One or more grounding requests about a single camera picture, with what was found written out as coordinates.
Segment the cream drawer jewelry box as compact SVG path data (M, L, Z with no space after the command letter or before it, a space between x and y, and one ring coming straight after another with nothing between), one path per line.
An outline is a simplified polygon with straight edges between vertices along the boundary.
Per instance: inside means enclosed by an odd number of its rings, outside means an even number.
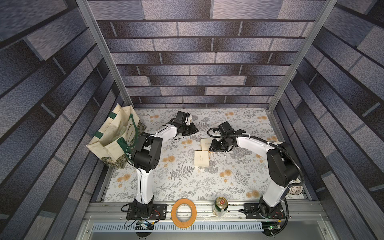
M195 167L208 167L209 151L195 151L194 165Z

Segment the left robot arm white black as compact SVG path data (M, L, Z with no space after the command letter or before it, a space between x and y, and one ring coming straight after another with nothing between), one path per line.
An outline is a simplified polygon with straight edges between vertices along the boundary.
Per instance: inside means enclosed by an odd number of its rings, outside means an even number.
M168 140L175 140L177 136L187 137L199 130L191 122L189 113L177 112L159 130L154 133L144 133L138 137L133 150L133 165L137 170L138 192L133 201L133 207L139 213L150 215L154 205L153 174L161 160L162 145Z

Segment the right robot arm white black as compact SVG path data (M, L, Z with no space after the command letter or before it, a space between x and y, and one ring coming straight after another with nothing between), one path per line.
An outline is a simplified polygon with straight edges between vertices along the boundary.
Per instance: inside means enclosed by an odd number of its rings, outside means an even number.
M271 181L259 201L259 213L265 218L281 206L291 188L304 184L303 171L291 145L271 143L244 130L235 131L229 122L208 129L207 134L213 138L210 152L230 152L238 147L267 160Z

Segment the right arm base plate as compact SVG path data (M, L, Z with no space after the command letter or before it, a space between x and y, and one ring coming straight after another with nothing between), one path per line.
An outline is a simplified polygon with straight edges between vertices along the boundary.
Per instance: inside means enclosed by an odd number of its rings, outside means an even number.
M259 207L259 203L247 203L244 204L244 210L247 219L282 220L286 218L286 212L281 203L273 208L265 204Z

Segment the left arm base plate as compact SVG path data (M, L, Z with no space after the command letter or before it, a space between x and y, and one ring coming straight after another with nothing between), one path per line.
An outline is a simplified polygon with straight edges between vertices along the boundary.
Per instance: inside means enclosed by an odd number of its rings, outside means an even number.
M150 219L150 220L165 220L167 216L167 204L134 204L128 205L127 220L135 219Z

